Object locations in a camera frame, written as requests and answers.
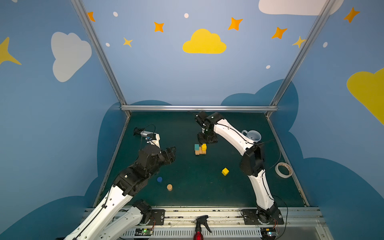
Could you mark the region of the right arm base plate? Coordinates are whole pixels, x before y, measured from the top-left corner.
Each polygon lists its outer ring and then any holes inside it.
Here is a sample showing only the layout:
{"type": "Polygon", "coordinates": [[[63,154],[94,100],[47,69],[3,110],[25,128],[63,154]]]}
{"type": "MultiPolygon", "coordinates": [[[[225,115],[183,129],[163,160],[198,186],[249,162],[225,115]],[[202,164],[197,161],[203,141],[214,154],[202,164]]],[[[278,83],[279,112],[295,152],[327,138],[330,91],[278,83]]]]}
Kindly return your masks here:
{"type": "Polygon", "coordinates": [[[245,225],[284,225],[284,218],[280,210],[274,211],[272,214],[268,211],[258,209],[242,209],[241,216],[245,225]]]}

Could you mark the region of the aluminium frame post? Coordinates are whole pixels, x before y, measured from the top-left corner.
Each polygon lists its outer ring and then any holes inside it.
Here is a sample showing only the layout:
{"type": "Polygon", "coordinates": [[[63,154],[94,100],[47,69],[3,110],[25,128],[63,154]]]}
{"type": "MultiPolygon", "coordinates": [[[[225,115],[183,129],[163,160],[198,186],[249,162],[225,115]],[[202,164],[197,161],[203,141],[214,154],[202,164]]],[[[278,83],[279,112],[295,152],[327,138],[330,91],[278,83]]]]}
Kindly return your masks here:
{"type": "Polygon", "coordinates": [[[295,60],[293,61],[292,66],[290,67],[286,77],[282,81],[280,87],[278,88],[275,96],[273,97],[270,107],[272,110],[268,110],[266,112],[266,118],[269,119],[271,115],[273,114],[273,111],[278,110],[278,104],[280,100],[282,99],[284,93],[288,89],[290,83],[292,82],[294,76],[296,75],[297,71],[299,70],[301,64],[303,63],[305,57],[309,53],[312,45],[316,41],[318,35],[320,34],[322,28],[324,27],[325,23],[327,22],[328,18],[331,15],[331,11],[333,6],[335,5],[335,0],[327,0],[321,9],[318,17],[316,18],[312,28],[310,29],[307,38],[303,44],[303,46],[300,48],[297,56],[295,57],[295,60]]]}
{"type": "Polygon", "coordinates": [[[108,80],[110,81],[110,84],[122,106],[127,104],[127,101],[124,97],[124,94],[122,92],[122,89],[118,83],[118,80],[112,70],[112,67],[107,59],[107,56],[103,50],[103,47],[100,43],[100,40],[96,34],[96,31],[93,27],[92,21],[90,20],[88,13],[86,11],[85,5],[83,1],[80,0],[71,0],[71,3],[92,43],[92,46],[94,47],[94,50],[101,62],[101,65],[107,75],[108,80]]]}

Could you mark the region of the aluminium left frame post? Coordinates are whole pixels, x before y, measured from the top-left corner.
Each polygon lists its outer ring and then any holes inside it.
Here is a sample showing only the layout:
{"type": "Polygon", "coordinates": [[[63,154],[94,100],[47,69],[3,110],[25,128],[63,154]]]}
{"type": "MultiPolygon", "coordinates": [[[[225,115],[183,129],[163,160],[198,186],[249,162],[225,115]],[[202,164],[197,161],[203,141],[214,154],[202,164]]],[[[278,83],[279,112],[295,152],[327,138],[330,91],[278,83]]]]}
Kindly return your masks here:
{"type": "Polygon", "coordinates": [[[85,5],[83,1],[80,0],[71,0],[71,3],[92,43],[92,46],[94,47],[94,50],[101,62],[101,65],[107,75],[108,80],[110,81],[110,84],[122,106],[127,104],[127,101],[124,97],[124,94],[122,92],[122,89],[118,83],[118,80],[112,70],[112,67],[107,59],[107,56],[103,50],[103,47],[100,43],[100,40],[96,34],[96,31],[93,27],[92,21],[90,20],[88,13],[86,11],[85,5]]]}

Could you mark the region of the red spray bottle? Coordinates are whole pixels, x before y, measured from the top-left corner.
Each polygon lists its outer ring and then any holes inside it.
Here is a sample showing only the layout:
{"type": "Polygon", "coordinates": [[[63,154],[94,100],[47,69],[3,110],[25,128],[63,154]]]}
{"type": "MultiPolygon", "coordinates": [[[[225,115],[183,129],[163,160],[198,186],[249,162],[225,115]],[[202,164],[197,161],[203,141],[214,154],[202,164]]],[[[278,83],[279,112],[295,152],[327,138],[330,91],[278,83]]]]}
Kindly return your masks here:
{"type": "Polygon", "coordinates": [[[209,233],[212,233],[212,230],[208,225],[208,218],[209,218],[208,215],[203,215],[203,216],[197,217],[194,220],[194,222],[196,223],[196,226],[195,226],[195,234],[194,234],[193,240],[204,240],[201,225],[205,226],[205,228],[209,231],[209,233]]]}

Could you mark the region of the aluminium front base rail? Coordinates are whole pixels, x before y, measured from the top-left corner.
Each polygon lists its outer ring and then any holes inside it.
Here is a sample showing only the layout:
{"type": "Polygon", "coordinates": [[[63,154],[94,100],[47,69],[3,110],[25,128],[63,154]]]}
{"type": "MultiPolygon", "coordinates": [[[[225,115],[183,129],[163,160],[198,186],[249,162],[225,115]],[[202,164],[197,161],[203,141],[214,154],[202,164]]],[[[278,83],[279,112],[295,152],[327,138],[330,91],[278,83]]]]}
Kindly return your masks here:
{"type": "Polygon", "coordinates": [[[318,208],[283,208],[262,224],[256,209],[221,207],[130,207],[88,216],[68,240],[331,240],[318,208]]]}

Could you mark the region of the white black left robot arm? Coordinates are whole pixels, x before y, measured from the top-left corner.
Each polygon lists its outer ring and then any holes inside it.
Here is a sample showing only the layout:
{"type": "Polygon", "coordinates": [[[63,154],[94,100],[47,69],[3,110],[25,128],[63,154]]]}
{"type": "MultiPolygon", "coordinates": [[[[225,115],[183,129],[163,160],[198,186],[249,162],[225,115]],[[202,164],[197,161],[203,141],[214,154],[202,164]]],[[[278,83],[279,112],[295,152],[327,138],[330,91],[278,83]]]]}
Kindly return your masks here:
{"type": "Polygon", "coordinates": [[[156,145],[147,145],[139,150],[136,161],[121,171],[97,207],[67,240],[117,240],[128,229],[150,220],[152,207],[145,201],[136,201],[129,210],[113,219],[134,196],[159,172],[160,167],[170,165],[176,159],[176,147],[161,150],[156,145]]]}

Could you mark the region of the right controller board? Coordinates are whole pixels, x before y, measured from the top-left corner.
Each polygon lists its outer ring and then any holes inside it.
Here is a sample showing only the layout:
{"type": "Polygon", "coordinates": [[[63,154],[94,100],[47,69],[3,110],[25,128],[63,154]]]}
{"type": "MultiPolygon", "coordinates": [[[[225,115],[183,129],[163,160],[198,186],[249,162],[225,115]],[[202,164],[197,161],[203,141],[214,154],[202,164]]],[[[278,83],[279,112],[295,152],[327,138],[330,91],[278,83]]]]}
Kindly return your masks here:
{"type": "Polygon", "coordinates": [[[277,237],[276,229],[261,228],[261,240],[275,240],[277,237]]]}

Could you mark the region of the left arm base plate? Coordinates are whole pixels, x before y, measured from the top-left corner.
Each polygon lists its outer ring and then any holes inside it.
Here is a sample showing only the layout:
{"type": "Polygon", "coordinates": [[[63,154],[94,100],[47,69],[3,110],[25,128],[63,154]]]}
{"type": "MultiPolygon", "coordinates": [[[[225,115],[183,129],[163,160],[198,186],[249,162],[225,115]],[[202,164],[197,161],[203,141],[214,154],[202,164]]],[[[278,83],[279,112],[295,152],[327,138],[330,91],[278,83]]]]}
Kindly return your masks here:
{"type": "Polygon", "coordinates": [[[154,209],[146,213],[143,216],[143,223],[146,226],[163,226],[165,220],[165,210],[164,209],[154,209]]]}

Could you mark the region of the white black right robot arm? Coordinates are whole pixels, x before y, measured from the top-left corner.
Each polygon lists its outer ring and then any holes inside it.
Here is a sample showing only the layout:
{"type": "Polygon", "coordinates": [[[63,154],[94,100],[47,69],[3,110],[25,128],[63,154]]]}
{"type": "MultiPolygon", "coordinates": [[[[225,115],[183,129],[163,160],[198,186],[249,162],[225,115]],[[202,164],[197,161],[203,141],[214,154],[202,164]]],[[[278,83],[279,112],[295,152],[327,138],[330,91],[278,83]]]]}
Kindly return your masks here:
{"type": "Polygon", "coordinates": [[[195,120],[202,128],[198,133],[200,144],[217,143],[220,135],[242,156],[240,169],[250,179],[256,196],[257,223],[282,225],[284,217],[271,194],[266,178],[264,144],[239,132],[220,113],[209,116],[206,112],[200,112],[195,115],[195,120]]]}

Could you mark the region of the light blue ceramic mug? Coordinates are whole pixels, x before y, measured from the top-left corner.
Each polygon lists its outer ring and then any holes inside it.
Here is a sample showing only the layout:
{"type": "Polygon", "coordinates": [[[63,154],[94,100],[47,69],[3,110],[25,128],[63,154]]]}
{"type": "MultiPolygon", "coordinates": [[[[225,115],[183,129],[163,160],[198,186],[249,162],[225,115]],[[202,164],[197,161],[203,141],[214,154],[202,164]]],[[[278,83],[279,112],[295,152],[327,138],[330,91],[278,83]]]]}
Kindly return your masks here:
{"type": "Polygon", "coordinates": [[[248,142],[258,143],[262,139],[262,135],[255,130],[250,130],[250,131],[243,130],[241,133],[242,135],[245,136],[245,139],[248,142]]]}

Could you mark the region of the aluminium right frame post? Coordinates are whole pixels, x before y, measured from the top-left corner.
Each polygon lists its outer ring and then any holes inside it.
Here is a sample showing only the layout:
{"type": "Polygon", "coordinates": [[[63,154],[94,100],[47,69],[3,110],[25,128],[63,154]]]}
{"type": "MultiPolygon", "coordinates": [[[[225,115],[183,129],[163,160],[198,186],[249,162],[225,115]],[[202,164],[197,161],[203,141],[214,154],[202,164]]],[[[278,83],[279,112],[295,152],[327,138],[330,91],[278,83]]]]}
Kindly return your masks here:
{"type": "Polygon", "coordinates": [[[335,5],[335,0],[327,0],[321,9],[318,17],[316,18],[312,28],[310,29],[307,38],[303,44],[303,46],[300,48],[297,56],[295,57],[295,60],[293,61],[292,66],[290,67],[286,77],[282,81],[280,87],[278,88],[275,96],[273,97],[270,107],[272,110],[268,110],[266,112],[266,118],[269,119],[271,115],[273,114],[273,111],[278,110],[278,104],[280,100],[282,99],[284,93],[288,89],[290,83],[292,82],[294,76],[296,75],[297,71],[299,70],[301,64],[303,63],[305,57],[309,53],[312,45],[316,41],[318,35],[320,34],[322,28],[324,27],[325,23],[327,22],[328,18],[331,15],[331,11],[333,6],[335,5]]]}

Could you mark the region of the silver spray bottle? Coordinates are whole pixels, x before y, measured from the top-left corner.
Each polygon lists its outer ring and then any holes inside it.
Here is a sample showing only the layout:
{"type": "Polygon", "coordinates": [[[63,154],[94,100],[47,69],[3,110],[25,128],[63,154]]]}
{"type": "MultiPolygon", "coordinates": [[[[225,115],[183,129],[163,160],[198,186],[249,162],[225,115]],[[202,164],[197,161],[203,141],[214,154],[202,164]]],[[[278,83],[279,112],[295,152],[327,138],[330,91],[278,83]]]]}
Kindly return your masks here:
{"type": "Polygon", "coordinates": [[[140,135],[142,138],[145,138],[147,134],[151,134],[154,132],[149,132],[145,128],[135,128],[134,129],[134,136],[140,135]]]}

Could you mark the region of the white tape roll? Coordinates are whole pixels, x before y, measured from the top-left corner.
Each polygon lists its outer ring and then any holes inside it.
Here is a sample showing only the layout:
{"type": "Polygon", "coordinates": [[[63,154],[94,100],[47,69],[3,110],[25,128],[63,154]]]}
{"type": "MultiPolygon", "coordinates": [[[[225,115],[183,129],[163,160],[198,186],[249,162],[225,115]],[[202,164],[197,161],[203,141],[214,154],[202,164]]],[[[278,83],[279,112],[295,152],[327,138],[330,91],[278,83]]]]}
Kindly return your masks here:
{"type": "Polygon", "coordinates": [[[283,179],[290,178],[294,173],[293,168],[287,163],[276,164],[275,172],[279,177],[281,177],[283,179]]]}

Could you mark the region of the left controller board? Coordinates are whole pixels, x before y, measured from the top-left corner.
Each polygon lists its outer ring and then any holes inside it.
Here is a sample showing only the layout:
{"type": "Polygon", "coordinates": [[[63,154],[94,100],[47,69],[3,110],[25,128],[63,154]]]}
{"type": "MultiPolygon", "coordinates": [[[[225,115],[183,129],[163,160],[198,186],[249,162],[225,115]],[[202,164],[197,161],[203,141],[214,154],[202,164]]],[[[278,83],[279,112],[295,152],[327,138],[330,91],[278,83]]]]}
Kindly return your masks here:
{"type": "Polygon", "coordinates": [[[135,237],[151,237],[154,231],[152,229],[135,229],[135,237]]]}

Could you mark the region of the controller board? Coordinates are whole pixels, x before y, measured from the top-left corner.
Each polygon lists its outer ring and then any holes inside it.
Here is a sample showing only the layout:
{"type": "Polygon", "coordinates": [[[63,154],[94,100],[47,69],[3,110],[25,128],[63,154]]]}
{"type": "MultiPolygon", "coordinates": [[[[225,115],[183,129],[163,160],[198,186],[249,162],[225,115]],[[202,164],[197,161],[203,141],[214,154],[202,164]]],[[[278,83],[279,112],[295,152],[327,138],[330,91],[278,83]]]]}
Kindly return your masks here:
{"type": "Polygon", "coordinates": [[[276,229],[261,228],[261,240],[275,240],[277,237],[276,229]]]}
{"type": "Polygon", "coordinates": [[[152,229],[135,229],[135,237],[151,237],[154,231],[152,229]]]}

